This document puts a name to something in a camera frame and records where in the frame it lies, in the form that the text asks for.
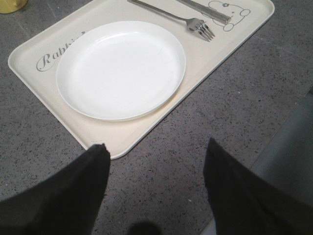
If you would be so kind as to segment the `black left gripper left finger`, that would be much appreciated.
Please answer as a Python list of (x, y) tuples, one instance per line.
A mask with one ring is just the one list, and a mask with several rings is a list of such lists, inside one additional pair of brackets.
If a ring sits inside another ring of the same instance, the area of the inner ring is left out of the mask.
[(90, 235), (105, 194), (110, 153), (95, 144), (61, 171), (0, 203), (2, 235)]

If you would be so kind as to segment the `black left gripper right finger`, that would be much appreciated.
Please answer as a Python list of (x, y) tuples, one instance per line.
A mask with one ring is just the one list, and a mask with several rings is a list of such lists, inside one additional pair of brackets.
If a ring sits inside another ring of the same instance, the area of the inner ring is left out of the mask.
[(313, 208), (255, 175), (210, 138), (203, 167), (219, 235), (311, 235)]

